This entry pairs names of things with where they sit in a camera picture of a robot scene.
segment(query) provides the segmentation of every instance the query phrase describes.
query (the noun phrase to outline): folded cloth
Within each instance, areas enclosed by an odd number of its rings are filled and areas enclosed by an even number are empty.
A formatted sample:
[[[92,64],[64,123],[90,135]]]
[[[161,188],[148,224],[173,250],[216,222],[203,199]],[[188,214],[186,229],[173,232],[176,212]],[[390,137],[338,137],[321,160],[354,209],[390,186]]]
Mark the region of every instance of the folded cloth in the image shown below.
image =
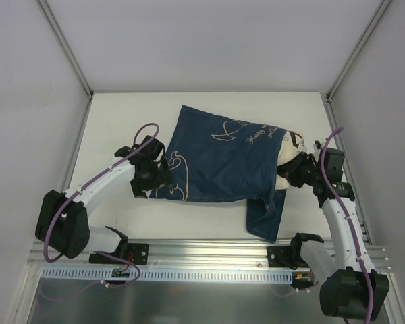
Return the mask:
[[[150,198],[222,203],[247,199],[246,229],[276,241],[286,190],[276,190],[286,130],[183,106],[166,152],[174,184]]]

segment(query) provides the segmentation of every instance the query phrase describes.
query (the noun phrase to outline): perforated metal strip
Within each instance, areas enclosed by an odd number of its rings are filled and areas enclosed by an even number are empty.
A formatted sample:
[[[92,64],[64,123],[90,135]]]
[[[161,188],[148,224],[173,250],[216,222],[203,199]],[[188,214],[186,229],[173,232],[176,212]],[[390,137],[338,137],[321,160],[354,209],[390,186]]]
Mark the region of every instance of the perforated metal strip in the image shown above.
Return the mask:
[[[110,267],[49,267],[43,270],[43,278],[79,280],[124,280],[112,278]],[[290,284],[290,271],[231,271],[198,269],[141,269],[142,281],[181,281],[181,282],[235,282],[252,284]],[[130,278],[137,275],[130,272]]]

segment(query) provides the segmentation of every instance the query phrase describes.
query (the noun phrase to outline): white table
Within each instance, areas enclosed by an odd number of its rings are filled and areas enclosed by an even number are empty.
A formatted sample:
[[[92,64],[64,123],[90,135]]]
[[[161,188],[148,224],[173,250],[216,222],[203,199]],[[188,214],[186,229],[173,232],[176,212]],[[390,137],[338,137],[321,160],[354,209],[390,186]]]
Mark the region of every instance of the white table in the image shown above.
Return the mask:
[[[321,96],[317,92],[192,92],[122,93],[94,96],[71,188],[84,183],[106,165],[114,152],[132,146],[143,124],[160,125],[158,139],[167,146],[182,105],[233,119],[272,124],[303,132],[308,150],[331,132]],[[152,134],[147,129],[140,135]],[[246,201],[196,204],[133,197],[123,186],[90,216],[94,226],[112,226],[129,238],[249,239]],[[329,238],[327,222],[310,187],[290,188],[286,196],[278,238],[308,232]]]

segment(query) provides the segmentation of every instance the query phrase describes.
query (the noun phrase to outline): white wall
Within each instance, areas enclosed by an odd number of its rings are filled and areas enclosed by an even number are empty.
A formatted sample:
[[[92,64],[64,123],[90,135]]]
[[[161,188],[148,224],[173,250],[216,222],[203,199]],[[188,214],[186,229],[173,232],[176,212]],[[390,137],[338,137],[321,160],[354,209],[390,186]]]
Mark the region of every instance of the white wall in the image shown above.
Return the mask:
[[[0,0],[0,323],[86,100],[36,2]]]
[[[389,247],[405,301],[405,0],[394,1],[334,103],[372,238]]]
[[[327,92],[380,0],[50,0],[94,90]]]

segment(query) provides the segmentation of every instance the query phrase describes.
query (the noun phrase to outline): navy blue cloth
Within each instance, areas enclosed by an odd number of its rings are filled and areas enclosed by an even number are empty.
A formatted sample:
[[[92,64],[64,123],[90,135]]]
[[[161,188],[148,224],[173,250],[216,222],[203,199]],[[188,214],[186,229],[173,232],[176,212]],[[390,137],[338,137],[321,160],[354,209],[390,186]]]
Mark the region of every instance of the navy blue cloth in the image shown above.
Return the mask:
[[[222,203],[247,199],[246,229],[276,241],[286,190],[276,190],[284,129],[183,106],[166,152],[174,185],[150,198]]]

